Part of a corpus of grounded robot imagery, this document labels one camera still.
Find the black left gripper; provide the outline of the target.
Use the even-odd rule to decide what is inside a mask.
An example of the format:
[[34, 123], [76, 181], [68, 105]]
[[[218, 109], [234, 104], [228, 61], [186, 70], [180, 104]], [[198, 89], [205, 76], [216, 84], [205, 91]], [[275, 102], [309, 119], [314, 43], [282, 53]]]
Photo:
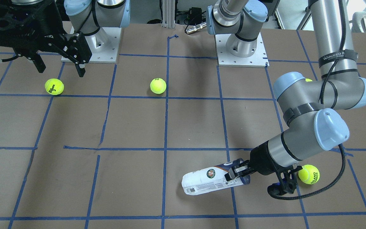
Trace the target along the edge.
[[269, 175], [277, 171], [284, 171], [285, 167], [277, 164], [270, 155], [268, 142], [264, 142], [250, 151], [248, 161], [232, 161], [225, 163], [228, 172], [225, 174], [226, 181], [234, 180], [238, 177], [245, 177], [258, 172], [262, 175]]

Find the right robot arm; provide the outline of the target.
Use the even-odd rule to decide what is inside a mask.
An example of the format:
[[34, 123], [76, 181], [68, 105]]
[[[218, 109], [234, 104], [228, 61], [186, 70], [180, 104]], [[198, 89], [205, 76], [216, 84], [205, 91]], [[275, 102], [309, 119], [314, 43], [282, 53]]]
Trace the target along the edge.
[[43, 73], [39, 51], [58, 53], [83, 77], [93, 52], [106, 46], [104, 28], [129, 23], [128, 0], [0, 0], [0, 46], [15, 53], [0, 62], [27, 58]]

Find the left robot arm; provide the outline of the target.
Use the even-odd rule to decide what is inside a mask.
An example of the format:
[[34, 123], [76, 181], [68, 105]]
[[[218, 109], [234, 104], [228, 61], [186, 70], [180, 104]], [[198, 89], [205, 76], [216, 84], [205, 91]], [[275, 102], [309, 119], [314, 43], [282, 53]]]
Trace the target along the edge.
[[321, 81], [308, 82], [298, 72], [280, 76], [273, 93], [288, 129], [254, 148], [250, 159], [232, 166], [227, 181], [258, 172], [276, 173], [349, 138], [349, 129], [337, 110], [366, 105], [366, 79], [357, 70], [344, 0], [310, 0], [309, 9], [319, 53]]

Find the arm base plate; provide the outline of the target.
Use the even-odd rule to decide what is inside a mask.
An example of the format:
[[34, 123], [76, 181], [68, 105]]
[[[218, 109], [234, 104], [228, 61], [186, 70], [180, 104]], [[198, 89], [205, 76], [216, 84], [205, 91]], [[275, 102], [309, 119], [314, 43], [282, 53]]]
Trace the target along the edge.
[[115, 64], [119, 53], [122, 28], [101, 27], [100, 30], [86, 41], [92, 52], [90, 63]]
[[246, 42], [234, 34], [215, 35], [218, 65], [225, 67], [269, 67], [261, 33], [256, 40]]

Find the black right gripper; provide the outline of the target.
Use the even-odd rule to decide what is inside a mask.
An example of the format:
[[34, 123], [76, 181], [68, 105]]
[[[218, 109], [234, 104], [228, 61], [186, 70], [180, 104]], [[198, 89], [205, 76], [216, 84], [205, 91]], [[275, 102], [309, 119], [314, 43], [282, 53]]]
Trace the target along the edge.
[[79, 77], [92, 52], [85, 35], [64, 34], [55, 0], [0, 0], [0, 46], [26, 56], [38, 73], [46, 65], [38, 51], [58, 53], [75, 64]]

